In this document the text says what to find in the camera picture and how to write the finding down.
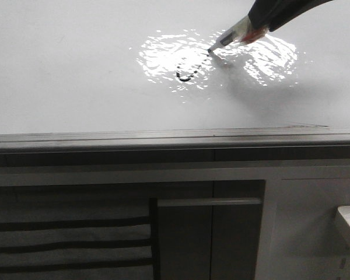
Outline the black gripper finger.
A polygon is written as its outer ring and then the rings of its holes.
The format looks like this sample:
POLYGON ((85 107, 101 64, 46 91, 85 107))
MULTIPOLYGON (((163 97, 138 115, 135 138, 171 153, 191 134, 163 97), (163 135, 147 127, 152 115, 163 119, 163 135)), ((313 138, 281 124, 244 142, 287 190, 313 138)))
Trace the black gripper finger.
POLYGON ((248 17, 255 29, 268 27, 270 32, 287 24, 299 15, 330 0, 257 0, 248 17))

